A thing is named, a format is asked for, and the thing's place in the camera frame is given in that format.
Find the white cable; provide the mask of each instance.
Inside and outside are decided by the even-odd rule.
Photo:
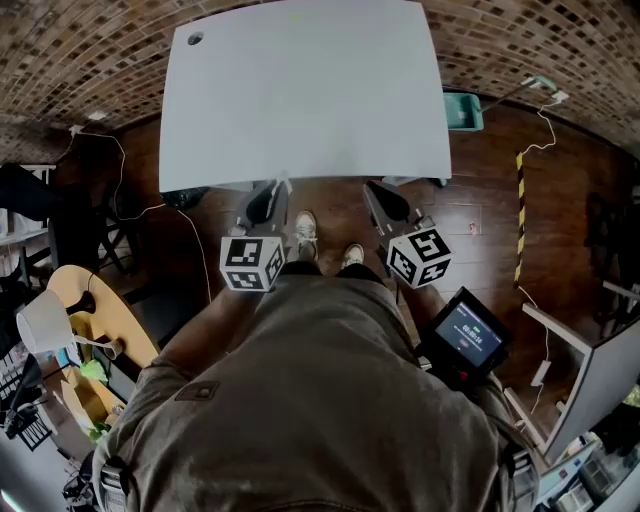
[[[543,150],[545,150],[545,149],[547,149],[547,148],[550,148],[551,146],[555,146],[555,145],[556,145],[556,142],[557,142],[557,140],[556,140],[556,133],[553,131],[553,126],[551,126],[551,121],[549,120],[549,118],[548,118],[548,117],[545,117],[545,116],[543,116],[543,115],[542,115],[542,111],[543,111],[545,108],[551,108],[551,107],[555,107],[556,105],[560,105],[560,103],[562,103],[562,100],[557,100],[557,101],[555,101],[554,103],[550,103],[549,105],[543,105],[542,107],[540,107],[540,110],[538,110],[538,112],[537,112],[537,114],[538,114],[542,119],[544,119],[544,120],[547,122],[547,124],[549,125],[549,130],[551,130],[551,135],[553,135],[553,142],[551,142],[551,143],[549,143],[549,144],[547,144],[547,145],[545,145],[545,146],[542,146],[542,147],[538,146],[537,144],[531,144],[531,146],[529,146],[529,147],[526,149],[526,151],[525,151],[524,153],[522,153],[522,156],[526,155],[526,154],[529,152],[529,150],[530,150],[531,148],[537,148],[537,149],[539,149],[539,150],[543,151]]]
[[[529,294],[527,293],[527,290],[525,290],[522,286],[518,286],[518,290],[520,290],[522,293],[524,293],[524,294],[527,296],[527,298],[531,301],[531,303],[532,303],[532,304],[533,304],[537,309],[540,309],[540,308],[538,308],[538,305],[536,304],[536,301],[535,301],[535,300],[533,300],[533,299],[531,298],[531,295],[529,295]],[[545,330],[545,335],[544,335],[544,346],[545,346],[545,348],[547,349],[547,355],[546,355],[546,357],[545,357],[545,359],[544,359],[544,360],[545,360],[545,361],[548,361],[548,360],[549,360],[549,328],[545,325],[545,326],[544,326],[544,330]]]
[[[533,407],[531,408],[531,413],[533,414],[536,410],[536,407],[538,407],[538,402],[540,401],[540,395],[542,394],[542,388],[544,388],[544,383],[540,384],[540,389],[538,390],[538,396],[536,397],[536,403],[533,404]]]
[[[200,252],[202,253],[202,264],[204,265],[204,275],[207,278],[207,295],[209,296],[209,304],[211,304],[211,284],[209,283],[209,272],[207,271],[207,259],[204,256],[204,249],[202,248],[202,242],[200,242],[200,237],[198,236],[198,230],[196,229],[196,225],[193,223],[191,218],[186,215],[182,210],[178,210],[178,213],[182,215],[185,219],[189,221],[191,227],[193,228],[193,232],[196,234],[196,240],[198,240],[198,245],[200,246]]]
[[[531,295],[529,295],[527,293],[527,290],[525,290],[522,286],[518,286],[518,290],[520,290],[522,293],[524,293],[527,296],[527,298],[531,301],[531,303],[537,309],[540,309],[540,308],[538,308],[538,305],[536,304],[536,301],[533,300]],[[549,328],[546,325],[544,326],[544,331],[545,331],[545,333],[544,333],[544,347],[545,347],[545,349],[547,351],[547,354],[546,354],[544,360],[545,361],[549,361]],[[542,388],[544,388],[544,383],[540,384],[540,389],[538,390],[538,396],[536,397],[536,403],[533,404],[533,407],[531,409],[531,413],[530,414],[533,414],[534,411],[536,410],[536,407],[538,407],[538,402],[540,402],[540,395],[542,394]]]
[[[113,212],[116,214],[116,217],[118,218],[118,220],[121,220],[121,221],[137,220],[140,217],[142,217],[145,213],[147,213],[149,210],[155,210],[156,208],[162,208],[163,206],[165,206],[164,203],[158,204],[156,206],[149,206],[149,208],[145,208],[144,210],[142,210],[140,215],[136,215],[135,217],[128,217],[126,219],[121,218],[120,215],[118,214],[118,190],[120,190],[120,185],[122,185],[122,178],[123,178],[123,174],[124,174],[124,161],[125,161],[125,158],[126,158],[127,155],[124,152],[124,149],[122,148],[122,145],[120,144],[120,141],[118,139],[116,139],[113,135],[101,135],[99,133],[88,133],[88,132],[77,132],[77,134],[78,135],[88,135],[89,137],[101,137],[103,139],[113,139],[113,140],[116,141],[116,144],[120,148],[120,152],[122,153],[122,162],[120,162],[120,181],[118,181],[118,186],[116,187],[116,190],[113,193]]]
[[[71,134],[71,141],[69,142],[69,145],[67,146],[67,149],[65,149],[65,150],[64,150],[64,152],[63,152],[63,153],[62,153],[58,158],[56,158],[56,159],[54,160],[54,162],[56,163],[56,165],[57,165],[57,163],[58,163],[60,160],[62,160],[62,158],[63,158],[63,157],[64,157],[64,156],[69,152],[69,150],[71,149],[71,146],[73,145],[73,141],[74,141],[74,139],[75,139],[75,138],[76,138],[76,134],[75,134],[75,133],[72,133],[72,134]]]

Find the brick ceiling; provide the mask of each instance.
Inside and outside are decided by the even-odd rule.
[[[68,143],[51,127],[86,125],[95,110],[109,113],[96,129],[159,113],[175,27],[256,3],[0,0],[0,159],[51,161]],[[571,95],[556,114],[618,145],[640,143],[635,0],[422,3],[444,85],[498,96],[542,74]],[[539,105],[545,95],[516,99]]]

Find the round wooden table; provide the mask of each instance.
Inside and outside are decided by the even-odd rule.
[[[96,301],[96,312],[79,312],[73,320],[80,320],[88,339],[107,335],[109,339],[121,339],[124,353],[140,368],[148,366],[158,355],[156,345],[144,331],[129,305],[115,291],[91,271],[76,265],[65,265],[57,269],[47,289],[52,290],[69,307],[80,300],[87,289]]]

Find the small screen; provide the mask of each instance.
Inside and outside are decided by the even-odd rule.
[[[449,313],[436,332],[476,367],[482,365],[502,343],[464,302]]]

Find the white desk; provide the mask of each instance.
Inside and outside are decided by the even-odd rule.
[[[197,44],[190,45],[201,38]],[[312,176],[450,178],[420,3],[286,0],[175,31],[160,192]]]

